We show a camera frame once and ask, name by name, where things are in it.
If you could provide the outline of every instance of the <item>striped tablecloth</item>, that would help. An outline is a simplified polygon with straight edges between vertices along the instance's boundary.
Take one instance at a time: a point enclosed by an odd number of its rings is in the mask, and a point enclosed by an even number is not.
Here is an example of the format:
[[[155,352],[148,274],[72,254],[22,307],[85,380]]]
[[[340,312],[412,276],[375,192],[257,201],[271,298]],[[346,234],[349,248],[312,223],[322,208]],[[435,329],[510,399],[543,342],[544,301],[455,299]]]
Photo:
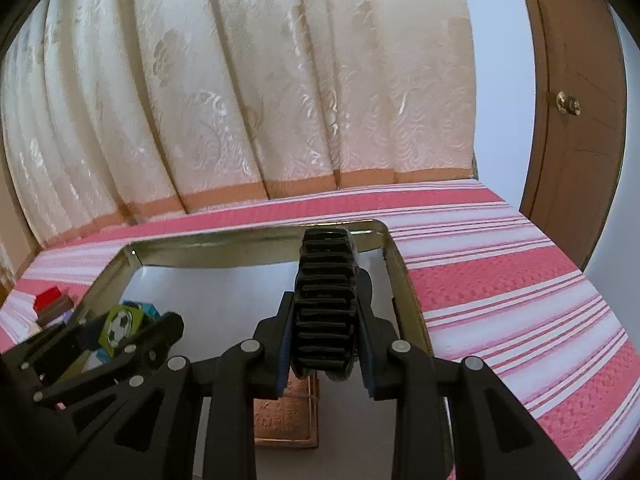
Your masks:
[[[44,251],[0,310],[0,350],[37,330],[35,294],[57,284],[79,301],[131,240],[371,218],[389,227],[404,257],[436,355],[480,356],[581,478],[604,478],[640,426],[640,358],[574,264],[473,180],[273,200],[110,230]]]

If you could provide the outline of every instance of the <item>red block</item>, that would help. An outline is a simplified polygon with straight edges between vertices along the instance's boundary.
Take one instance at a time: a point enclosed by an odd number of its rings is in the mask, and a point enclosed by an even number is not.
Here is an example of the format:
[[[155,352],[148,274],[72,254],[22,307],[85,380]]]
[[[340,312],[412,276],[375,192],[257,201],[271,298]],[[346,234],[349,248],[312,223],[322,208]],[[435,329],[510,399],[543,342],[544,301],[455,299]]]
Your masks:
[[[33,309],[36,312],[39,312],[52,302],[56,301],[60,296],[62,296],[60,289],[56,286],[52,286],[36,296],[36,301],[33,303]]]

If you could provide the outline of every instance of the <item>white wall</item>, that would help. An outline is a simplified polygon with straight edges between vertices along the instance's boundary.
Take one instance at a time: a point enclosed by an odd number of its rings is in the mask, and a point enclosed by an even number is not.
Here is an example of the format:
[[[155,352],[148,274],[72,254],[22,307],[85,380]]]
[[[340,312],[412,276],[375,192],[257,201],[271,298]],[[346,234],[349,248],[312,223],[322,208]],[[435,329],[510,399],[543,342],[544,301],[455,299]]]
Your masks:
[[[640,349],[640,50],[614,13],[625,57],[626,145],[618,189],[585,274]]]
[[[525,0],[467,0],[476,56],[480,181],[516,209],[527,179],[536,73]]]

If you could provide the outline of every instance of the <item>green block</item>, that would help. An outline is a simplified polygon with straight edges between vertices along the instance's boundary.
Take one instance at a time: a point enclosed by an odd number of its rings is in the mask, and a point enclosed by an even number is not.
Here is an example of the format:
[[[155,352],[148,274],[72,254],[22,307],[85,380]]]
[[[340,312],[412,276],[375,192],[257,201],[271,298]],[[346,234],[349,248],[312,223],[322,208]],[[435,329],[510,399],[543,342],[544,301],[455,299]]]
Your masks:
[[[119,343],[140,330],[145,313],[134,306],[115,305],[111,307],[98,342],[113,357]]]

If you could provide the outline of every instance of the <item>triangular cutout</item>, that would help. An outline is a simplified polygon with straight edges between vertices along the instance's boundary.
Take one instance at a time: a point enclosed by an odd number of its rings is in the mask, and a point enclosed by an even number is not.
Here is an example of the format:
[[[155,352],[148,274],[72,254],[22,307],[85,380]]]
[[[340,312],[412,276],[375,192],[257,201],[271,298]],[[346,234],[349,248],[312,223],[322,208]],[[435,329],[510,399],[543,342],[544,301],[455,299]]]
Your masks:
[[[106,396],[76,410],[71,416],[74,426],[76,427],[76,433],[81,433],[81,431],[106,410],[114,400],[116,400],[115,395]]]
[[[533,444],[533,438],[529,431],[523,427],[515,413],[509,409],[495,390],[486,389],[484,396],[494,421],[501,452],[508,453]]]
[[[115,443],[136,451],[146,451],[156,426],[156,419],[164,399],[164,391],[156,390],[129,420],[118,430]]]

